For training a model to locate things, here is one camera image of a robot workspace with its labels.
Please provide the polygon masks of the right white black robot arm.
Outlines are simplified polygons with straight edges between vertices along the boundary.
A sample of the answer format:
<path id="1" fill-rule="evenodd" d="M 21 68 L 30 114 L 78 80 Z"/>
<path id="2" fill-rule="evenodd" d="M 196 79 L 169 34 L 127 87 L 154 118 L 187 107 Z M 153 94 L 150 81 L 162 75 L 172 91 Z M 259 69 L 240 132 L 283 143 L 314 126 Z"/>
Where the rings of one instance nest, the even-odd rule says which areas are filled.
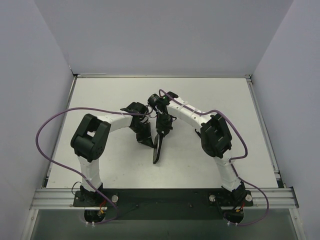
<path id="1" fill-rule="evenodd" d="M 244 181 L 240 179 L 233 162 L 248 156 L 248 147 L 229 119 L 218 110 L 202 112 L 184 102 L 173 92 L 164 92 L 163 96 L 153 94 L 147 100 L 150 107 L 156 112 L 155 147 L 153 163 L 160 159 L 163 138 L 173 129 L 174 119 L 180 119 L 192 126 L 200 137 L 203 151 L 212 157 L 217 165 L 222 188 L 229 192 L 232 201 L 242 201 L 247 193 Z M 244 147 L 244 155 L 232 157 L 232 134 L 238 136 Z"/>

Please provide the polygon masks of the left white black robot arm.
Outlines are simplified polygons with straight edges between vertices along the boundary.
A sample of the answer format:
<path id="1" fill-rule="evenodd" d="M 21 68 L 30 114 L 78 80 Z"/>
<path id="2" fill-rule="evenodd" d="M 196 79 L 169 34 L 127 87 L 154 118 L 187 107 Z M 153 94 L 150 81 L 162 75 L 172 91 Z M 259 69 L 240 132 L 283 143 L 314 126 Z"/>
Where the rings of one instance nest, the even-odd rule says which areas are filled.
<path id="1" fill-rule="evenodd" d="M 103 183 L 100 178 L 99 158 L 106 148 L 109 134 L 122 128 L 131 129 L 138 143 L 154 147 L 149 109 L 140 102 L 132 102 L 118 113 L 102 116 L 86 114 L 76 129 L 70 145 L 77 155 L 83 175 L 80 185 L 84 199 L 92 206 L 103 199 Z"/>

